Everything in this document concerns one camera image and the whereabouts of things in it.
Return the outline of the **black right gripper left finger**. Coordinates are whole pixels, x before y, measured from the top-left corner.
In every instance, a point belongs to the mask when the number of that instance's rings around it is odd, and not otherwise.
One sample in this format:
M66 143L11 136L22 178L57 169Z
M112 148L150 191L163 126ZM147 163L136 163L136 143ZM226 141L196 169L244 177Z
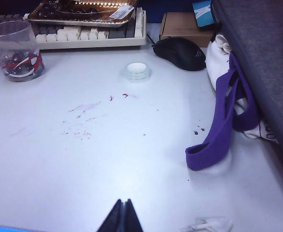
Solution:
M123 203L118 199L97 232L116 232L121 219L122 207Z

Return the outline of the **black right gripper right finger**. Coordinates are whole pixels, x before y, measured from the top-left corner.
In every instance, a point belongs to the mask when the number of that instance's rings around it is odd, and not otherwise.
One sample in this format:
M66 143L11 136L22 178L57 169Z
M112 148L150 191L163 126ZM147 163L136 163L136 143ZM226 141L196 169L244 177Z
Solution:
M141 223L134 209L131 199L125 202L124 214L124 231L125 232L143 232Z

